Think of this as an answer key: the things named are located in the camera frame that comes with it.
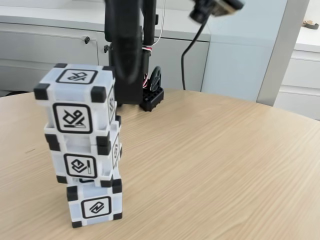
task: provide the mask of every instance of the white cabinet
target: white cabinet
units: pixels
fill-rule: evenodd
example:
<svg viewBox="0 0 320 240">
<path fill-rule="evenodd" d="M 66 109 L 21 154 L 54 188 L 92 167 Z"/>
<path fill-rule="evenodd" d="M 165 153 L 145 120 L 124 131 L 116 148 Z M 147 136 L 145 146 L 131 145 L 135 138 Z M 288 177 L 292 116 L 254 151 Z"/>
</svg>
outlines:
<svg viewBox="0 0 320 240">
<path fill-rule="evenodd" d="M 320 120 L 320 53 L 293 51 L 274 106 Z"/>
<path fill-rule="evenodd" d="M 30 92 L 56 63 L 97 65 L 95 34 L 1 24 L 0 90 Z M 91 39 L 88 44 L 84 42 L 86 36 Z"/>
<path fill-rule="evenodd" d="M 181 55 L 190 40 L 161 39 L 153 47 L 149 75 L 162 70 L 161 86 L 182 89 Z M 28 91 L 56 64 L 109 65 L 103 32 L 0 23 L 0 90 Z M 200 91 L 209 43 L 197 41 L 185 56 L 188 90 Z"/>
</svg>

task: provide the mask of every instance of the cube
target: cube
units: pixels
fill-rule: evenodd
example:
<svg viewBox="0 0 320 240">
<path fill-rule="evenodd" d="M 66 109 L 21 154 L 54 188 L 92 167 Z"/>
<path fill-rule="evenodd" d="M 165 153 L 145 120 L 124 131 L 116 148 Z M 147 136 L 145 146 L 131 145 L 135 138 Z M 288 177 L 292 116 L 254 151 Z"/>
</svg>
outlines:
<svg viewBox="0 0 320 240">
<path fill-rule="evenodd" d="M 90 152 L 51 151 L 56 178 L 62 184 L 75 184 L 80 180 L 92 180 L 96 187 L 109 188 L 114 179 L 115 171 L 119 171 L 117 163 L 122 156 L 122 144 L 119 134 L 111 132 L 112 147 L 108 155 L 99 155 L 96 145 L 90 147 Z"/>
<path fill-rule="evenodd" d="M 110 67 L 58 63 L 34 88 L 48 115 L 45 133 L 61 134 L 70 145 L 77 139 L 96 145 L 115 120 L 114 83 Z"/>
<path fill-rule="evenodd" d="M 112 187 L 96 187 L 94 183 L 70 184 L 67 187 L 73 228 L 122 218 L 122 180 Z"/>
</svg>

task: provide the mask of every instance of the white wall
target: white wall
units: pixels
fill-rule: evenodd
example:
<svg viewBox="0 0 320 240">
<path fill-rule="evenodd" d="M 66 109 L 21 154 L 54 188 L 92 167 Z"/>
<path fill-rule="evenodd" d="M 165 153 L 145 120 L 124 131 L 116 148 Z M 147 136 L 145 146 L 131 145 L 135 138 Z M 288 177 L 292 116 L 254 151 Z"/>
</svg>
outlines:
<svg viewBox="0 0 320 240">
<path fill-rule="evenodd" d="M 211 18 L 202 92 L 256 101 L 287 0 L 245 0 L 233 16 Z"/>
<path fill-rule="evenodd" d="M 310 0 L 304 20 L 320 24 L 320 0 Z"/>
</svg>

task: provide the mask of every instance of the black cable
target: black cable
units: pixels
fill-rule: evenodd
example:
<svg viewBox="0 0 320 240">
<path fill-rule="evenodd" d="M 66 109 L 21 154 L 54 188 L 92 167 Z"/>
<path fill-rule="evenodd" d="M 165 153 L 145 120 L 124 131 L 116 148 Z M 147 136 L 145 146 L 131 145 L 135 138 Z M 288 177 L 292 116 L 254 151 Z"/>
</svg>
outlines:
<svg viewBox="0 0 320 240">
<path fill-rule="evenodd" d="M 194 36 L 194 39 L 191 41 L 190 45 L 186 48 L 186 50 L 182 53 L 181 56 L 181 73 L 182 73 L 182 86 L 183 90 L 186 90 L 186 83 L 185 83 L 185 55 L 186 53 L 192 48 L 192 46 L 195 44 L 197 39 L 199 38 L 200 34 L 202 33 L 202 30 L 204 29 L 206 23 L 208 21 L 208 18 L 203 22 L 201 27 L 199 28 L 198 32 Z"/>
</svg>

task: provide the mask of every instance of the black corner cap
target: black corner cap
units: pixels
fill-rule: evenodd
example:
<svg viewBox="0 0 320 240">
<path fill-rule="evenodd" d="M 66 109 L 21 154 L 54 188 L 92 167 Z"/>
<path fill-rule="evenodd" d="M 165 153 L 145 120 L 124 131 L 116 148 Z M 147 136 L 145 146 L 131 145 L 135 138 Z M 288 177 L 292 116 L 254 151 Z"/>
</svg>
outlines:
<svg viewBox="0 0 320 240">
<path fill-rule="evenodd" d="M 121 116 L 116 115 L 116 116 L 115 116 L 115 120 L 116 120 L 117 122 L 119 122 L 119 127 L 120 127 L 120 126 L 121 126 Z"/>
<path fill-rule="evenodd" d="M 102 70 L 104 71 L 112 71 L 113 77 L 115 77 L 115 67 L 114 66 L 103 66 Z"/>
<path fill-rule="evenodd" d="M 91 102 L 104 103 L 107 99 L 107 92 L 104 86 L 94 86 L 91 89 Z"/>
<path fill-rule="evenodd" d="M 51 151 L 59 151 L 60 152 L 60 144 L 58 142 L 57 135 L 55 134 L 45 134 L 45 139 L 49 144 L 49 148 Z"/>
<path fill-rule="evenodd" d="M 111 188 L 112 185 L 113 185 L 113 181 L 114 181 L 114 176 L 111 177 L 111 180 L 108 181 L 108 180 L 101 180 L 100 183 L 101 183 L 101 187 L 102 188 Z"/>
<path fill-rule="evenodd" d="M 72 222 L 72 227 L 74 229 L 82 227 L 82 221 L 73 221 Z"/>
<path fill-rule="evenodd" d="M 112 193 L 113 194 L 119 194 L 122 193 L 122 180 L 121 179 L 115 179 L 112 183 Z"/>
<path fill-rule="evenodd" d="M 96 137 L 96 144 L 98 146 L 108 146 L 110 142 L 110 132 L 108 132 L 108 136 L 97 136 Z"/>
<path fill-rule="evenodd" d="M 50 86 L 49 83 L 39 83 L 34 89 L 34 97 L 36 100 L 49 100 L 47 88 Z"/>
<path fill-rule="evenodd" d="M 78 200 L 78 187 L 77 186 L 67 186 L 66 187 L 66 198 L 68 202 Z"/>
<path fill-rule="evenodd" d="M 67 177 L 66 176 L 56 176 L 56 180 L 58 181 L 58 183 L 60 184 L 67 184 Z"/>
<path fill-rule="evenodd" d="M 67 65 L 67 63 L 57 63 L 54 68 L 64 69 Z"/>
<path fill-rule="evenodd" d="M 108 156 L 111 151 L 111 142 L 109 141 L 107 146 L 96 146 L 98 155 Z"/>
<path fill-rule="evenodd" d="M 113 215 L 113 220 L 119 220 L 119 219 L 122 219 L 122 212 Z"/>
<path fill-rule="evenodd" d="M 80 178 L 80 179 L 79 179 L 79 182 L 82 183 L 82 184 L 85 184 L 85 183 L 94 182 L 94 180 L 85 180 L 85 179 L 83 179 L 83 178 Z"/>
</svg>

